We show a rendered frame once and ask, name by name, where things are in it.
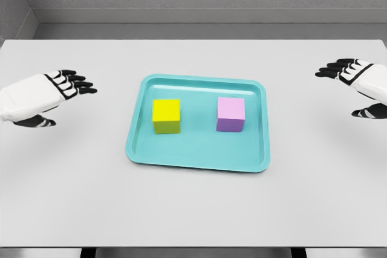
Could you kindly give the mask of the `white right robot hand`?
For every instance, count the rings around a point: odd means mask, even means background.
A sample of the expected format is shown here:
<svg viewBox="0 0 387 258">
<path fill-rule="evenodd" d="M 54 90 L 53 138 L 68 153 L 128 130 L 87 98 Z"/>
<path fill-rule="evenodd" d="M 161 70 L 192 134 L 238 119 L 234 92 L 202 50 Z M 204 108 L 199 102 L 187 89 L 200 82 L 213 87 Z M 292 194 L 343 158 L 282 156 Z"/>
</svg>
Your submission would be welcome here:
<svg viewBox="0 0 387 258">
<path fill-rule="evenodd" d="M 387 120 L 387 66 L 360 59 L 338 59 L 315 73 L 338 80 L 377 103 L 351 113 L 353 117 Z"/>
</svg>

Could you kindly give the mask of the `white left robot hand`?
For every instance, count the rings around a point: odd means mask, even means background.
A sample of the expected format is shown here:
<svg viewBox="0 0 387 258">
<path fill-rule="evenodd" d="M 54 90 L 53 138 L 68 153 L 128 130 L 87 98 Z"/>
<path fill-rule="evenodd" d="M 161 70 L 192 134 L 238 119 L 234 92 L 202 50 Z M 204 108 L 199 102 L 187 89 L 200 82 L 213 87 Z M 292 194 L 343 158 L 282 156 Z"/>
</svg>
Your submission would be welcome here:
<svg viewBox="0 0 387 258">
<path fill-rule="evenodd" d="M 42 116 L 77 95 L 95 94 L 97 89 L 76 71 L 63 69 L 36 74 L 0 89 L 0 124 L 52 127 L 56 122 Z"/>
</svg>

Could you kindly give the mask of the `yellow cube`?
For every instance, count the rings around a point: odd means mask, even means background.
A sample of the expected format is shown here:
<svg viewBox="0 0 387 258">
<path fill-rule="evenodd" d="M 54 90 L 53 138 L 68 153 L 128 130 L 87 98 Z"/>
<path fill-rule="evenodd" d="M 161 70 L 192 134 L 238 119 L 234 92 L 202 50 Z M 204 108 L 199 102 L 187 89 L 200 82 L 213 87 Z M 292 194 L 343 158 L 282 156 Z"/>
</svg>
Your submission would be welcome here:
<svg viewBox="0 0 387 258">
<path fill-rule="evenodd" d="M 156 134 L 179 134 L 181 132 L 179 99 L 153 100 L 152 124 Z"/>
</svg>

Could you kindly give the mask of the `purple cube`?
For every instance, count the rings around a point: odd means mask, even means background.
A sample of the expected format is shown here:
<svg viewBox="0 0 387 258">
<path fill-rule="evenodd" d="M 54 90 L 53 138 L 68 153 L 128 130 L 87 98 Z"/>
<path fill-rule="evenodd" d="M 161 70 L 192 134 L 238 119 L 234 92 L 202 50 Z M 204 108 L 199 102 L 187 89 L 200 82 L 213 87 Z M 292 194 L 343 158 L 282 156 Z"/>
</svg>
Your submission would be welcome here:
<svg viewBox="0 0 387 258">
<path fill-rule="evenodd" d="M 218 97 L 216 130 L 218 132 L 241 132 L 246 120 L 243 98 Z"/>
</svg>

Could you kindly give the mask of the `teal tray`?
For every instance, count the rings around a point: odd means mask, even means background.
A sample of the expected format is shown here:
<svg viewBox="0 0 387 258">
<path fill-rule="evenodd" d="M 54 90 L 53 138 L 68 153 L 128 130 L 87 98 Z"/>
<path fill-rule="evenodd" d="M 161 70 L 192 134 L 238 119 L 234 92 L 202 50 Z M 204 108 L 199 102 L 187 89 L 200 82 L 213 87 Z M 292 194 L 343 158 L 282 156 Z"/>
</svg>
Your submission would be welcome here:
<svg viewBox="0 0 387 258">
<path fill-rule="evenodd" d="M 218 97 L 243 98 L 240 133 L 216 131 Z M 179 99 L 181 133 L 155 134 L 152 103 Z M 254 80 L 151 74 L 143 79 L 125 152 L 139 164 L 259 173 L 270 164 L 267 96 Z"/>
</svg>

